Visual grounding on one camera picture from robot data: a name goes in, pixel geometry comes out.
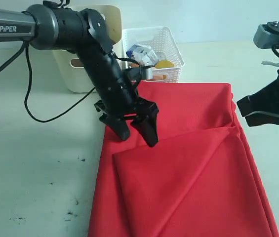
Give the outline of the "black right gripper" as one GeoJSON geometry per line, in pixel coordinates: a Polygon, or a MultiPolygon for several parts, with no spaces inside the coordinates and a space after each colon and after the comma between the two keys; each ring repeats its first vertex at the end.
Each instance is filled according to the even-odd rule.
{"type": "Polygon", "coordinates": [[[250,127],[279,125],[279,69],[276,80],[258,92],[238,100],[237,106],[250,127]]]}

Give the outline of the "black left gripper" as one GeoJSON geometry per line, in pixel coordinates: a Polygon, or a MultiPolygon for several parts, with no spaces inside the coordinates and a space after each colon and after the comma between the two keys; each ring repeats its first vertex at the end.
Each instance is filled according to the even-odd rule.
{"type": "Polygon", "coordinates": [[[149,147],[154,147],[159,142],[159,110],[155,102],[147,101],[138,94],[137,86],[142,69],[137,70],[135,82],[132,82],[129,73],[123,71],[118,64],[118,60],[124,61],[125,58],[118,58],[113,51],[79,49],[77,56],[100,96],[100,101],[95,104],[96,110],[103,112],[99,120],[122,141],[130,137],[125,120],[133,120],[131,126],[149,147]]]}

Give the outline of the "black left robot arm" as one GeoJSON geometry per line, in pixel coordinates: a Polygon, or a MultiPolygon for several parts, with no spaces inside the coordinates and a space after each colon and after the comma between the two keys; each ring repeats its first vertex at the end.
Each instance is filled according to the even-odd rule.
{"type": "Polygon", "coordinates": [[[123,141],[134,127],[148,146],[158,143],[158,107],[137,90],[145,78],[144,67],[121,69],[106,22],[97,10],[75,11],[68,1],[48,0],[22,12],[0,9],[0,42],[10,41],[22,45],[0,66],[0,72],[22,53],[29,54],[30,47],[75,54],[100,96],[95,103],[102,113],[100,121],[123,141]]]}

